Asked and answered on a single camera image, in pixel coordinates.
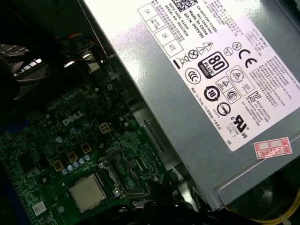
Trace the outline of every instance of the ce mark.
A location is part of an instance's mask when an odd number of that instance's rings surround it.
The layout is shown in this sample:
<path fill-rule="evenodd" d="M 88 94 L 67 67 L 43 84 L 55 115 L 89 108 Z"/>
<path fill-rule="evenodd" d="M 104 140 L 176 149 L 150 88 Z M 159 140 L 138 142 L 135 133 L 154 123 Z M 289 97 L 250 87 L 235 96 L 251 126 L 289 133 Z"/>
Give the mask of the ce mark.
<path fill-rule="evenodd" d="M 248 53 L 249 55 L 251 54 L 251 52 L 247 49 L 243 49 L 240 51 L 239 53 L 239 59 L 242 60 L 243 59 L 243 53 Z M 254 58 L 249 58 L 246 60 L 245 62 L 245 66 L 246 68 L 249 68 L 250 65 L 252 65 L 253 63 L 257 63 L 257 60 Z"/>

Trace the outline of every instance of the white label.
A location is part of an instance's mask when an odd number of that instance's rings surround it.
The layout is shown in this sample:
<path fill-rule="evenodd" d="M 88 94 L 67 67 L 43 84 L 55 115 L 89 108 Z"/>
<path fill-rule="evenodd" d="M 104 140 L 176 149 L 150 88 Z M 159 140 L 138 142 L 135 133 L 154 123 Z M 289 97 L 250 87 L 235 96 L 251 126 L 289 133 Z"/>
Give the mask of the white label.
<path fill-rule="evenodd" d="M 237 5 L 152 0 L 138 9 L 231 151 L 300 107 L 299 82 Z"/>
<path fill-rule="evenodd" d="M 43 201 L 40 201 L 38 204 L 35 204 L 32 208 L 33 208 L 33 211 L 36 214 L 36 216 L 47 211 L 47 208 Z"/>

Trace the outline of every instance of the qr code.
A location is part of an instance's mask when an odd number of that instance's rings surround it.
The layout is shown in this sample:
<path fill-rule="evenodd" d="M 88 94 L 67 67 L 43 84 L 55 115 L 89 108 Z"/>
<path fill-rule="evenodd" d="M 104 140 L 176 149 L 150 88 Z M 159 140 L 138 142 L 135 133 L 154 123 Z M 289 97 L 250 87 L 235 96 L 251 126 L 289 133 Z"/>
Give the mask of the qr code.
<path fill-rule="evenodd" d="M 177 9 L 182 13 L 198 3 L 198 0 L 172 0 Z"/>

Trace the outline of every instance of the date sticker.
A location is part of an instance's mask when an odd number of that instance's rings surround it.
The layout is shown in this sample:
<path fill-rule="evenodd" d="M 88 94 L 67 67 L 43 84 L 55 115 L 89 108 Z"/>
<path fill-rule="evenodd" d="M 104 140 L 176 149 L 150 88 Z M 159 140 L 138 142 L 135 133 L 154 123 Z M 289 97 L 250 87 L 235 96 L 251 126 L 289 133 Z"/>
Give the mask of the date sticker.
<path fill-rule="evenodd" d="M 257 159 L 271 158 L 292 154 L 288 137 L 254 143 Z"/>

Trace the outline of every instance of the motherboard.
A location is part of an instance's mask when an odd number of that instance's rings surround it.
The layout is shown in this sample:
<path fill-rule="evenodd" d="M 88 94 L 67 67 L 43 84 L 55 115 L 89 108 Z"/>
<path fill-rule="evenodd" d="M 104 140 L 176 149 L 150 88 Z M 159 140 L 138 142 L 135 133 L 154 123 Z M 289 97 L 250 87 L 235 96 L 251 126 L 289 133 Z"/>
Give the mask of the motherboard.
<path fill-rule="evenodd" d="M 109 78 L 26 120 L 21 132 L 0 137 L 0 159 L 33 225 L 73 225 L 118 204 L 134 207 L 166 177 Z"/>

